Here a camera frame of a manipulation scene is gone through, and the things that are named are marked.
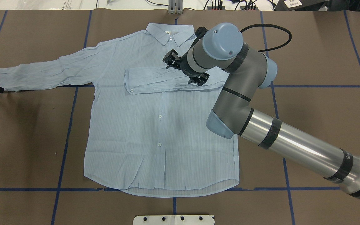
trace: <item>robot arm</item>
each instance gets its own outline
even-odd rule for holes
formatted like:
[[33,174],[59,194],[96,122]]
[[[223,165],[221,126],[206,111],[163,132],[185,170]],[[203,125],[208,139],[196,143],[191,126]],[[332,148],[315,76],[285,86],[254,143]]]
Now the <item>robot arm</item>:
[[182,57],[172,50],[163,61],[167,67],[182,70],[190,77],[189,83],[200,86],[209,78],[205,72],[213,67],[230,74],[206,121],[209,130],[224,138],[240,135],[360,198],[360,156],[249,107],[256,89],[269,86],[276,77],[276,63],[244,43],[243,36],[233,24],[221,23],[209,31],[200,27],[196,35],[201,40]]

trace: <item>white floor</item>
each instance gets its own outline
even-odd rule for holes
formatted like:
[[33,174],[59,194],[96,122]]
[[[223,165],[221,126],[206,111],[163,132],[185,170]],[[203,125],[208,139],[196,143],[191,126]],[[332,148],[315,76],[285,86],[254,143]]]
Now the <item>white floor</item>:
[[[150,0],[154,3],[168,4],[168,0]],[[206,0],[183,0],[184,8],[202,10]],[[256,0],[259,10],[273,10],[269,0]],[[229,0],[223,1],[223,6],[227,10],[234,10],[236,4]],[[107,9],[139,9],[149,10],[157,8],[167,8],[167,6],[157,6],[146,2],[146,0],[0,0],[0,9],[16,10],[90,10],[95,8]]]

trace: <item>shirt collar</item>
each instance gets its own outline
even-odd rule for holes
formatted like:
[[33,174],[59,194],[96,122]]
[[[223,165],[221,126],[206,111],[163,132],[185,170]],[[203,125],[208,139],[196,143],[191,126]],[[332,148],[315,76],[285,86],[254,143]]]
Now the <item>shirt collar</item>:
[[194,26],[192,25],[168,25],[149,23],[146,30],[162,45],[165,45],[168,42],[170,36],[165,31],[175,32],[176,34],[173,34],[172,36],[177,44],[177,47],[180,47],[180,45],[186,42],[186,40],[194,36]]

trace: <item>blue joint cap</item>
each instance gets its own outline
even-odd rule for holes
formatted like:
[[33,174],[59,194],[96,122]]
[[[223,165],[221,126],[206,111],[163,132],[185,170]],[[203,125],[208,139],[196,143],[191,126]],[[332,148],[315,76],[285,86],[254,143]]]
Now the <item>blue joint cap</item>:
[[270,85],[272,81],[276,78],[277,75],[277,64],[268,58],[265,54],[263,54],[266,58],[267,70],[266,70],[266,77],[262,84],[258,88],[266,88]]
[[216,60],[228,60],[235,57],[243,44],[243,35],[231,23],[216,25],[202,39],[204,51]]
[[210,111],[209,117],[206,120],[206,127],[213,133],[227,139],[232,138],[234,135],[233,131],[223,123],[213,110]]

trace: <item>silver metal tube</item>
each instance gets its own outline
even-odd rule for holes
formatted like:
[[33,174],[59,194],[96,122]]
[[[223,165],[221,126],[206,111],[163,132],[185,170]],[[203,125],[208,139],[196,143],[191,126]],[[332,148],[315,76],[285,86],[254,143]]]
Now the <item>silver metal tube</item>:
[[354,164],[352,165],[351,171],[340,184],[340,188],[348,194],[360,190],[360,156],[354,156]]
[[[258,145],[261,144],[268,134],[272,119],[272,117],[255,110],[241,136]],[[284,123],[281,124],[278,136],[269,150],[293,160],[325,178],[331,177],[337,172],[344,158],[343,150],[340,148]]]

